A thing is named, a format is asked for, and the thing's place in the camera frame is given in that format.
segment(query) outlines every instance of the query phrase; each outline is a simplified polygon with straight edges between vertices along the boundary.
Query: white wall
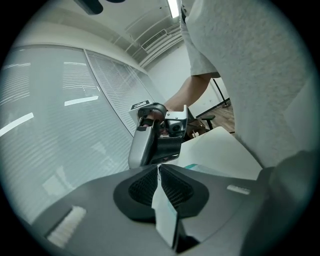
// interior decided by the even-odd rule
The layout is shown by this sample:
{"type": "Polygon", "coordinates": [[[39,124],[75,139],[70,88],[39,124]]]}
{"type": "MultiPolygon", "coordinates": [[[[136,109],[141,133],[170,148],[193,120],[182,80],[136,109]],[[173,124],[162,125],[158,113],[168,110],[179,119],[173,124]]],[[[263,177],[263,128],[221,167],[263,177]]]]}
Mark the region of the white wall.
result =
{"type": "MultiPolygon", "coordinates": [[[[183,82],[190,76],[190,62],[185,44],[182,44],[182,46],[161,59],[150,69],[146,67],[146,70],[157,86],[158,91],[167,101],[180,89],[183,82]]],[[[215,81],[220,87],[224,98],[229,98],[222,79],[218,78],[215,79],[215,81]]],[[[222,97],[214,81],[211,80],[204,94],[190,106],[190,111],[192,115],[196,117],[222,101],[222,97]]]]}
{"type": "Polygon", "coordinates": [[[64,45],[83,48],[114,58],[146,72],[124,50],[109,41],[82,29],[50,22],[32,22],[26,26],[14,46],[37,44],[64,45]]]}

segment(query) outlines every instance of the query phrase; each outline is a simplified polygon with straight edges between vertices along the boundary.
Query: gray sleeve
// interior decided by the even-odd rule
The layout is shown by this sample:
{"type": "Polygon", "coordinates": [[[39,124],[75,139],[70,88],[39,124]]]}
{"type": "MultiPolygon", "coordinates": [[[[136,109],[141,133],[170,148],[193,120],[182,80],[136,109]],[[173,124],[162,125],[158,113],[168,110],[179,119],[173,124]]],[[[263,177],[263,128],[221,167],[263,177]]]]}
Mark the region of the gray sleeve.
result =
{"type": "Polygon", "coordinates": [[[189,56],[191,76],[217,72],[215,66],[213,66],[212,63],[201,52],[199,52],[192,43],[187,26],[182,20],[181,15],[180,29],[189,56]]]}

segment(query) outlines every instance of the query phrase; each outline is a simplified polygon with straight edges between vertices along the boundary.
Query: ceiling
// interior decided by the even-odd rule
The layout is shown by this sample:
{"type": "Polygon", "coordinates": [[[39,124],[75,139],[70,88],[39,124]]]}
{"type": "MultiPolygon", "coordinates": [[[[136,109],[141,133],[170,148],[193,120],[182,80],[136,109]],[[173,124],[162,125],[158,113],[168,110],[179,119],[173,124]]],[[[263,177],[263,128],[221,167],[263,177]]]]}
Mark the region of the ceiling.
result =
{"type": "Polygon", "coordinates": [[[148,55],[141,48],[143,43],[162,29],[179,23],[179,17],[171,17],[167,0],[99,2],[103,6],[103,12],[88,15],[73,0],[51,0],[34,20],[90,32],[122,48],[138,63],[148,55]]]}

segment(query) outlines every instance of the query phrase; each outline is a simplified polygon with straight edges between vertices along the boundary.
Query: robotic arm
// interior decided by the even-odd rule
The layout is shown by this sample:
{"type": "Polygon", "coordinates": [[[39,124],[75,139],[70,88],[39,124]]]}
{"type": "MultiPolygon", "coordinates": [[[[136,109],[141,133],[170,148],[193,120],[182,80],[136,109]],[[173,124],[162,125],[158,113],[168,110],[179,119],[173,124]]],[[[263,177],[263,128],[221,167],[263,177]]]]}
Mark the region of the robotic arm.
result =
{"type": "Polygon", "coordinates": [[[184,105],[183,111],[168,111],[164,105],[153,103],[141,107],[137,115],[139,121],[128,157],[129,168],[176,159],[186,134],[187,106],[184,105]],[[160,112],[163,121],[148,119],[147,116],[152,111],[160,112]]]}

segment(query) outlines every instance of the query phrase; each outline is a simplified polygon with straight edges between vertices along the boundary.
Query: person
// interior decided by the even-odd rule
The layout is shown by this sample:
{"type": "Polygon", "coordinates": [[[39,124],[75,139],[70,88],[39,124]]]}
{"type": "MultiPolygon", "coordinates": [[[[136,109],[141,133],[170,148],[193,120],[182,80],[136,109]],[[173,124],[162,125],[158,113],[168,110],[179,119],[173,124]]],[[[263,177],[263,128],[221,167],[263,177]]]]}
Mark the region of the person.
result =
{"type": "Polygon", "coordinates": [[[301,111],[294,102],[313,62],[280,10],[262,0],[182,0],[180,29],[191,71],[164,103],[168,110],[192,105],[210,79],[221,76],[233,105],[235,137],[263,167],[303,149],[287,112],[301,111]]]}

